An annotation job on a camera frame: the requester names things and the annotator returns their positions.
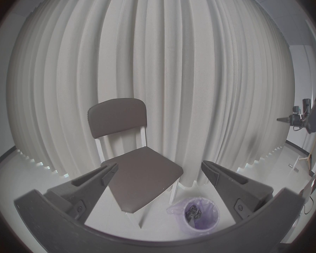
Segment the trash bin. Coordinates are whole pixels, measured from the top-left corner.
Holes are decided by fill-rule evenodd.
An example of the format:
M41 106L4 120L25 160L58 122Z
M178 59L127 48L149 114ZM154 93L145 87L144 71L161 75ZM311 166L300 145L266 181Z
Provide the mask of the trash bin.
M214 232L220 220L220 212L215 203L201 197L181 200L166 211L174 215L180 229L191 236Z

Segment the beige curtain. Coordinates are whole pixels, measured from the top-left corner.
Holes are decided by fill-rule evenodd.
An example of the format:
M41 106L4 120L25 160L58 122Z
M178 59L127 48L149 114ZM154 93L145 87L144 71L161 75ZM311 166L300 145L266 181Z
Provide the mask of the beige curtain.
M202 160L236 170L282 145L294 103L288 45L253 0L45 0L12 53L7 108L25 155L71 178L100 165L88 109L135 97L147 145L202 181ZM107 158L140 147L104 137Z

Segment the cable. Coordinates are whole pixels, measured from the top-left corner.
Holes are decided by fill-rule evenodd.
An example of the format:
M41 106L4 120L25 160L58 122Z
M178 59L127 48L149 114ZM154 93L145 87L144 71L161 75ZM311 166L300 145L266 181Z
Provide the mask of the cable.
M310 211L312 210L312 208L314 207L314 200L312 199L312 197L310 196L310 199L312 200L312 207L310 209ZM305 205L304 206L304 214L307 215L308 213L310 213L310 211L308 213L305 212Z

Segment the plastic bag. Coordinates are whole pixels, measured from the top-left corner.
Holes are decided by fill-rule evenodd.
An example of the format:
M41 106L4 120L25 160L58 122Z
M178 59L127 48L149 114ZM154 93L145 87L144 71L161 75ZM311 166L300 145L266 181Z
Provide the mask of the plastic bag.
M193 205L201 211L201 216L192 218L190 223L188 223L185 213L189 212ZM167 208L166 211L168 214L174 215L180 229L191 236L206 235L214 232L220 220L219 209L215 203L201 197L181 200Z

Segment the trash can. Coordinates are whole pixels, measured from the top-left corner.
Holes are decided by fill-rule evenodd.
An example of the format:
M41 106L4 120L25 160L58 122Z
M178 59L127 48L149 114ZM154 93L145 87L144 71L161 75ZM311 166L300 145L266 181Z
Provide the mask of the trash can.
M220 220L220 212L215 203L201 197L181 200L166 211L174 215L180 229L191 236L214 232Z

